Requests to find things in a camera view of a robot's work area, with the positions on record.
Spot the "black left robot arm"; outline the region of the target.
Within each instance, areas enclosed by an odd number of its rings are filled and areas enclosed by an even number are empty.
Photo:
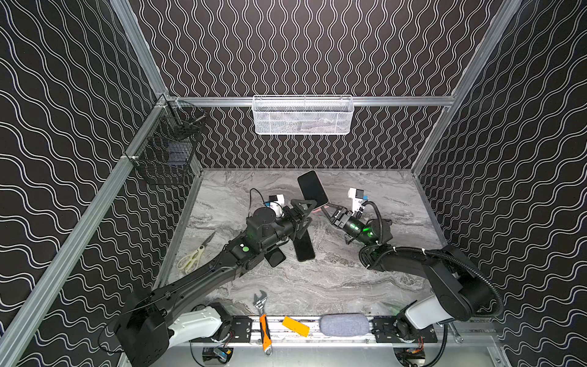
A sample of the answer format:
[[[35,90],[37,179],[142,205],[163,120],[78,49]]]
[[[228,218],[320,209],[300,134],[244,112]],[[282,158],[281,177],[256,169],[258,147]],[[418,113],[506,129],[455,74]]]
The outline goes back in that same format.
[[[292,200],[281,216],[260,207],[247,217],[246,229],[202,267],[163,287],[132,292],[114,325],[131,365],[150,366],[176,343],[217,334],[230,316],[220,307],[191,308],[262,261],[279,266],[286,259],[281,246],[304,236],[315,207],[314,200]]]

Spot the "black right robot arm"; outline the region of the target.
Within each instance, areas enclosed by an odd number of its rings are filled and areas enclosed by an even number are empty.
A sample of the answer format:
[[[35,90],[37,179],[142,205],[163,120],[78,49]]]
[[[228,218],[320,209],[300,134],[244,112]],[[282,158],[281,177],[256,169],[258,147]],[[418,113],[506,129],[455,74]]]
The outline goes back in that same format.
[[[504,312],[504,298],[497,287],[459,249],[424,249],[393,246],[391,221],[382,218],[376,205],[376,218],[364,223],[344,206],[321,212],[330,224],[346,234],[346,242],[358,242],[359,261],[374,272],[401,272],[428,280],[432,295],[414,301],[394,317],[395,334],[414,339],[415,334],[433,324],[469,321],[473,317],[497,317]]]

